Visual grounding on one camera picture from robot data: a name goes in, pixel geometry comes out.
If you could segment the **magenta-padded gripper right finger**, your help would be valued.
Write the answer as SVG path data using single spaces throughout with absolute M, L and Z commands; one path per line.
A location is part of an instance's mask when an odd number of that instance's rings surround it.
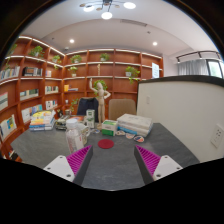
M 152 183 L 182 169 L 168 155 L 159 156 L 138 145 L 134 147 L 134 156 L 145 184 Z

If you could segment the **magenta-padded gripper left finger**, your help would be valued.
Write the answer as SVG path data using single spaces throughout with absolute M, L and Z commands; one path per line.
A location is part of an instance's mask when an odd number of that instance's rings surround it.
M 92 155 L 93 146 L 89 145 L 69 156 L 59 155 L 44 170 L 81 186 Z

